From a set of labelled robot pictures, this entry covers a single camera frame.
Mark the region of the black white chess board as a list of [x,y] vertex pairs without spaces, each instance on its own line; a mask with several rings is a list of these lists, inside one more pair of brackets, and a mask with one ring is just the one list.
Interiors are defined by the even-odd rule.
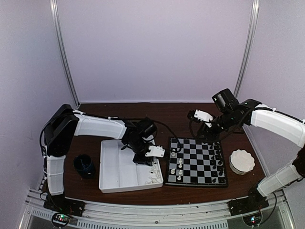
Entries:
[[208,144],[191,138],[169,138],[169,147],[177,149],[174,157],[169,154],[165,185],[185,187],[228,187],[228,178],[220,142]]

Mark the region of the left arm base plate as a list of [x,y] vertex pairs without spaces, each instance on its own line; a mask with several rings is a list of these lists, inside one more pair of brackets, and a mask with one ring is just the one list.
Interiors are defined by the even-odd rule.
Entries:
[[84,212],[85,202],[68,199],[64,194],[52,196],[48,194],[44,201],[44,208],[53,210],[65,215],[81,217]]

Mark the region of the white plastic compartment tray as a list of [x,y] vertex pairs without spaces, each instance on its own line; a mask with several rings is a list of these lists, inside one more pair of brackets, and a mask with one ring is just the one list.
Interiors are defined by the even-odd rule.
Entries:
[[134,163],[131,149],[121,150],[120,140],[101,142],[99,189],[102,193],[117,193],[159,188],[163,176],[158,158],[152,166]]

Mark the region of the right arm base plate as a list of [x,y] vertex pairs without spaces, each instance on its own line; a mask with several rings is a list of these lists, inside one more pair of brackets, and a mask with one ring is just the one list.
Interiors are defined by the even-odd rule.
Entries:
[[246,214],[269,206],[267,200],[251,200],[249,197],[241,199],[232,199],[228,203],[231,216]]

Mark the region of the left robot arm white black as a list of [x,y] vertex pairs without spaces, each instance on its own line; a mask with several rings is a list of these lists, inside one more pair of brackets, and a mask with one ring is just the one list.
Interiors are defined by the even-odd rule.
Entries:
[[99,136],[121,140],[134,152],[137,165],[153,165],[153,156],[148,154],[156,147],[147,138],[157,130],[153,120],[101,117],[74,110],[63,104],[45,124],[39,143],[45,160],[49,202],[58,212],[64,212],[69,204],[64,198],[64,161],[75,136]]

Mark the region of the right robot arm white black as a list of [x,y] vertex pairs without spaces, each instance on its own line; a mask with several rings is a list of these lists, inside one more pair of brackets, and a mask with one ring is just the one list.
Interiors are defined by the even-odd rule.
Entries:
[[293,193],[301,197],[295,185],[305,179],[305,117],[302,108],[294,108],[292,115],[269,107],[254,99],[214,98],[219,114],[198,108],[194,117],[200,123],[197,138],[225,140],[242,127],[246,131],[255,155],[266,176],[258,181],[244,200],[247,210],[255,210],[272,193],[283,188],[289,198]]

